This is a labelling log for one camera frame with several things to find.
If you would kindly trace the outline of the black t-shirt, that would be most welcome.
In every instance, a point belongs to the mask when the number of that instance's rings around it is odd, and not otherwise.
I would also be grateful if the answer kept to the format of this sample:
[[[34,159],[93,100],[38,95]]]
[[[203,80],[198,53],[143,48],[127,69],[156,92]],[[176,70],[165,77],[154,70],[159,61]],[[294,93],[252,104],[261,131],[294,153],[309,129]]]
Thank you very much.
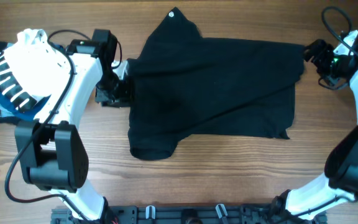
[[[169,158],[193,134],[286,139],[302,45],[203,37],[173,8],[128,61],[131,154]]]

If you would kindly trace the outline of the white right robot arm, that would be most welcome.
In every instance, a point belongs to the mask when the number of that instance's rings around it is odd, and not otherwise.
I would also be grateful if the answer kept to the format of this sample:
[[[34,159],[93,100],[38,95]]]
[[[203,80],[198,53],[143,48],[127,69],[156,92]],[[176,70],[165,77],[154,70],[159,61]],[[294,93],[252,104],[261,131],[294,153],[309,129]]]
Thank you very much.
[[[311,221],[337,205],[358,202],[358,30],[339,38],[327,55],[320,54],[318,45],[310,46],[306,59],[323,80],[346,79],[356,101],[357,126],[330,153],[321,175],[274,198],[267,216],[278,217],[279,223]]]

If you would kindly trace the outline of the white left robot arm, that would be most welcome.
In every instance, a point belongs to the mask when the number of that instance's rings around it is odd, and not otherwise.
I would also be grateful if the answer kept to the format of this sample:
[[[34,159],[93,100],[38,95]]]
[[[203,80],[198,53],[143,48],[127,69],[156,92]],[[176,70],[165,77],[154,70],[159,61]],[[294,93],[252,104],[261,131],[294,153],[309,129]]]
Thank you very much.
[[[5,52],[23,89],[15,98],[17,109],[37,110],[15,130],[18,153],[12,165],[20,166],[24,182],[43,190],[46,198],[58,197],[74,222],[117,223],[108,201],[87,178],[89,159],[78,127],[92,92],[108,106],[129,104],[126,63],[114,64],[121,45],[102,29],[66,48],[50,39],[41,29],[27,29]]]

